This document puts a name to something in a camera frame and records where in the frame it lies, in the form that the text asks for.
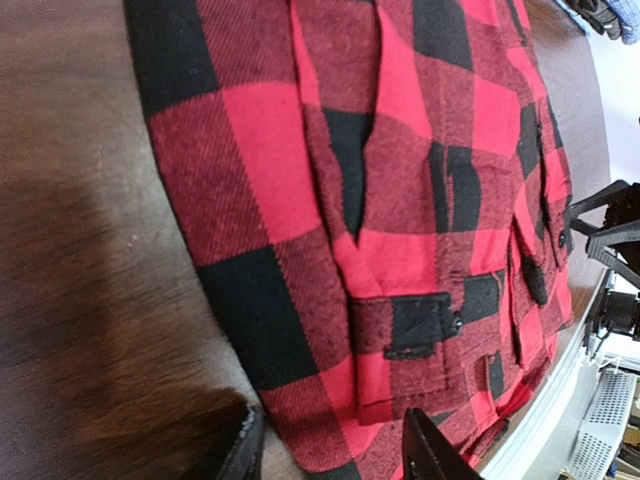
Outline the aluminium front frame rail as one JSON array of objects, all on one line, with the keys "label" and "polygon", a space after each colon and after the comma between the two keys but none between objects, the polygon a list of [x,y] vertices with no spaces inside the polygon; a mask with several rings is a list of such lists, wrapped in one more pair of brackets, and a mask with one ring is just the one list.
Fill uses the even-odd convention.
[{"label": "aluminium front frame rail", "polygon": [[555,479],[569,464],[582,418],[598,384],[598,367],[587,348],[587,319],[608,274],[602,273],[580,322],[561,333],[564,347],[546,383],[481,474],[486,479]]}]

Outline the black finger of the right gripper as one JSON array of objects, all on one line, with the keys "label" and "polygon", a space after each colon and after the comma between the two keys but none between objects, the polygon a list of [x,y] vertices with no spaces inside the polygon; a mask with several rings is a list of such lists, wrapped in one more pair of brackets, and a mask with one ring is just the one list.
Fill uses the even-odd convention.
[{"label": "black finger of the right gripper", "polygon": [[[606,206],[602,226],[580,216]],[[572,204],[567,211],[570,228],[587,237],[585,252],[591,259],[639,287],[639,184],[617,180],[597,193]]]}]

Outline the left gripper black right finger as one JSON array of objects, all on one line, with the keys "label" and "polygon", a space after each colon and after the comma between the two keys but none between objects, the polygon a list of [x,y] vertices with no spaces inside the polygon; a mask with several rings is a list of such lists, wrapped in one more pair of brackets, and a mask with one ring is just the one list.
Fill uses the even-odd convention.
[{"label": "left gripper black right finger", "polygon": [[404,415],[402,460],[404,480],[482,480],[417,408]]}]

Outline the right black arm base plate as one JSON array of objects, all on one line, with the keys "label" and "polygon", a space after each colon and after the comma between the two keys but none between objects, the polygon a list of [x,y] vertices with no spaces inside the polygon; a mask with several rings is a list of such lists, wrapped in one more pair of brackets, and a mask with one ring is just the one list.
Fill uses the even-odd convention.
[{"label": "right black arm base plate", "polygon": [[607,276],[587,311],[583,346],[595,357],[613,334],[639,341],[639,294],[616,290],[611,276]]}]

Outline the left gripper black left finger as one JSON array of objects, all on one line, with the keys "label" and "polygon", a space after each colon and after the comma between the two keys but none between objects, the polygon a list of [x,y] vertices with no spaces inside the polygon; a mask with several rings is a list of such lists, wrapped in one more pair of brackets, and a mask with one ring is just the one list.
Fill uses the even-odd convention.
[{"label": "left gripper black left finger", "polygon": [[216,447],[194,466],[195,479],[261,479],[265,438],[263,412],[248,406],[247,414],[226,448]]}]

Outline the blue checked shirt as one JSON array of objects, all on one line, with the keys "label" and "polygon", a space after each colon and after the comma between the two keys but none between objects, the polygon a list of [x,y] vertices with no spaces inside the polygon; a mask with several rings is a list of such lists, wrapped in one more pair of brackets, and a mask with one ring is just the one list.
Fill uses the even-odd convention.
[{"label": "blue checked shirt", "polygon": [[623,43],[637,44],[640,29],[639,0],[607,0],[607,4],[617,14],[622,24]]}]

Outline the red black plaid shirt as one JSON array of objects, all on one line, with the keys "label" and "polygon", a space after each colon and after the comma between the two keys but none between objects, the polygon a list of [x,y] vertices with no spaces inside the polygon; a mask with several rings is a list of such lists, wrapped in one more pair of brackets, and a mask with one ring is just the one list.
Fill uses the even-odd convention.
[{"label": "red black plaid shirt", "polygon": [[572,319],[571,180],[521,1],[128,1],[163,186],[314,479],[476,464]]}]

